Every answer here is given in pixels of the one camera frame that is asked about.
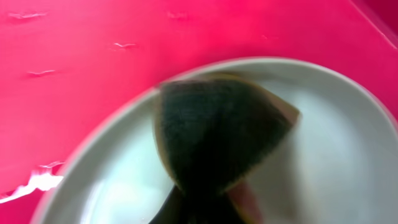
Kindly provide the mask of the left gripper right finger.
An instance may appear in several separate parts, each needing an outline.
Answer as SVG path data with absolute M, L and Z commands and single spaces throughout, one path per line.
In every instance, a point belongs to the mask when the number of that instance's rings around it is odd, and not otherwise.
M 247 182 L 241 182 L 229 189 L 228 197 L 244 223 L 263 224 L 264 218 L 258 207 L 256 196 Z

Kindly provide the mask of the green yellow sponge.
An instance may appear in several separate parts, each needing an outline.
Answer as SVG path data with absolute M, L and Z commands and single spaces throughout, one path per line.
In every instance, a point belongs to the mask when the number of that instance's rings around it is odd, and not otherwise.
M 187 197 L 217 197 L 289 135 L 300 111 L 229 74 L 161 84 L 155 136 L 169 176 Z

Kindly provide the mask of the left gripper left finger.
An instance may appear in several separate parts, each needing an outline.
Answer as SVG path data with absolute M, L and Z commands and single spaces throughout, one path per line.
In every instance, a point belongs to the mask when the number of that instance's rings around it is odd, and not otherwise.
M 163 206 L 149 224 L 185 224 L 187 222 L 186 200 L 174 185 Z

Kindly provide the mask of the light blue plate top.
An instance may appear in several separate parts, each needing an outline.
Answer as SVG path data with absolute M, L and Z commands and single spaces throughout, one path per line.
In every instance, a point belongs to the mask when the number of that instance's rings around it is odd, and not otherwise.
M 288 140 L 248 178 L 266 223 L 396 223 L 397 122 L 365 88 L 328 68 L 242 58 L 180 74 L 226 72 L 300 110 Z M 32 223 L 149 223 L 173 183 L 157 155 L 151 88 L 101 125 L 60 170 Z

